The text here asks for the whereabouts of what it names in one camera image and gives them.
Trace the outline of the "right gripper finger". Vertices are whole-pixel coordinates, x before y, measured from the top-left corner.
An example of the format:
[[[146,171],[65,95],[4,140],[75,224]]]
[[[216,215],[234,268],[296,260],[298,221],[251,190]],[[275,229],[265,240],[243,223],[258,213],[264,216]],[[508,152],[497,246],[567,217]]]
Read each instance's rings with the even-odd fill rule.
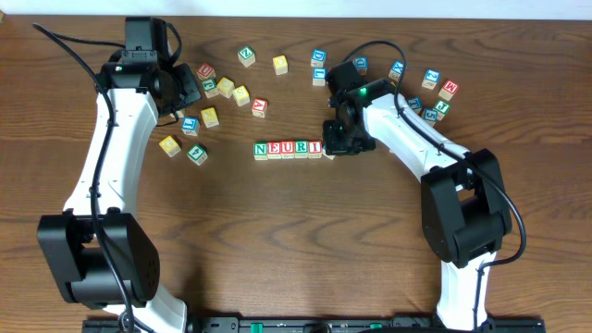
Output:
[[[376,149],[376,140],[365,132],[359,132],[354,137],[354,151],[367,152]]]
[[[328,155],[349,154],[351,151],[348,139],[340,121],[326,120],[323,123],[323,142]]]

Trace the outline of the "blue P block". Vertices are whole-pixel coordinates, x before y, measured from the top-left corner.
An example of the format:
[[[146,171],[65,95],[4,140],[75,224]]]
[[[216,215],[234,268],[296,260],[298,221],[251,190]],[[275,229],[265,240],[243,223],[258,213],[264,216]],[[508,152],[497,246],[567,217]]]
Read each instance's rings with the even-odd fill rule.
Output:
[[[327,152],[327,149],[326,149],[326,147],[325,147],[325,146],[323,147],[322,153],[323,153],[323,156],[324,156],[324,157],[326,157],[326,158],[328,158],[328,159],[330,159],[330,160],[334,160],[334,159],[336,158],[336,156],[335,156],[335,155],[333,155],[333,154],[329,154],[329,153]]]

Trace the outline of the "red I block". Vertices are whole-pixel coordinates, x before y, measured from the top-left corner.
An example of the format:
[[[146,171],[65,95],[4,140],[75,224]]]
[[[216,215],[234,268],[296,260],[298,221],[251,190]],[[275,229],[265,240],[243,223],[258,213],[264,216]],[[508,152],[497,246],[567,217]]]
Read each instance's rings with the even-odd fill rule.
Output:
[[[321,158],[323,154],[323,144],[321,141],[309,141],[308,142],[308,158],[316,159]]]

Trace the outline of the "green R block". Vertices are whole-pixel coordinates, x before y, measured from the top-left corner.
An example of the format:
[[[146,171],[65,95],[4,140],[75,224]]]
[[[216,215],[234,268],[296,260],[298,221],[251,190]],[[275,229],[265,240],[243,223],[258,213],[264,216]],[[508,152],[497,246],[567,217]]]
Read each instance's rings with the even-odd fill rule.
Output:
[[[294,150],[296,159],[306,159],[309,155],[308,141],[295,141]]]

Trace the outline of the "red E block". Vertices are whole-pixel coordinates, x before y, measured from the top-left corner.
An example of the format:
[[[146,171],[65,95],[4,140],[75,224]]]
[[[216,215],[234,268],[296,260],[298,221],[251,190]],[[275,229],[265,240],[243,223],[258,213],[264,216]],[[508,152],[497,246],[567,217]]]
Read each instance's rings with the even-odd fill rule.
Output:
[[[266,155],[268,159],[281,159],[281,142],[268,142],[266,144]]]

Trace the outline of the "blue S block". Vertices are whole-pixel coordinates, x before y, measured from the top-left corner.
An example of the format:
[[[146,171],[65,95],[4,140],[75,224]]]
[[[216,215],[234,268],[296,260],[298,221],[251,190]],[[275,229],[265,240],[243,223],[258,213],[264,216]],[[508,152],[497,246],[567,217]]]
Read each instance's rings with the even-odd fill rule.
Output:
[[[422,113],[422,120],[431,127],[434,127],[438,122],[438,111],[431,108],[426,108]]]

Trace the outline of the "green N block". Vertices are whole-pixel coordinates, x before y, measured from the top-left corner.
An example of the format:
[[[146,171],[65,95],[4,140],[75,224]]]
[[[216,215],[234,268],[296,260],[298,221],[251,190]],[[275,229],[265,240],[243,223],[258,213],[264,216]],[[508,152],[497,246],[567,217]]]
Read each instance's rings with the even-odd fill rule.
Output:
[[[253,158],[258,161],[268,159],[266,142],[256,142],[253,145]]]

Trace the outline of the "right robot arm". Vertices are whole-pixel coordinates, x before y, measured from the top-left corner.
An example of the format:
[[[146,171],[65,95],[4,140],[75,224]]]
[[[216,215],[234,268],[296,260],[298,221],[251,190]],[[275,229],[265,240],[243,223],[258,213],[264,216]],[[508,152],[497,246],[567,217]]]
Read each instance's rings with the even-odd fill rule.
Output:
[[[355,155],[382,142],[413,173],[421,185],[422,230],[441,261],[438,319],[448,329],[479,329],[487,322],[489,266],[511,230],[497,158],[451,142],[388,80],[367,82],[351,62],[333,67],[326,83],[336,111],[323,124],[327,154]]]

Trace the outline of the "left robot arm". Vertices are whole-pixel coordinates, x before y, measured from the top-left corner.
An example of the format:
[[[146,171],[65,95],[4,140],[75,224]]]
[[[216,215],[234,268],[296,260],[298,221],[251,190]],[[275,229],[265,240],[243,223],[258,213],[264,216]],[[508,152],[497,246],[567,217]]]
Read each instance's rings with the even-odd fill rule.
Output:
[[[129,17],[125,41],[92,74],[97,117],[83,170],[37,239],[61,297],[110,313],[121,332],[198,332],[201,321],[161,283],[155,246],[137,221],[142,162],[153,130],[200,98],[168,40],[172,24]]]

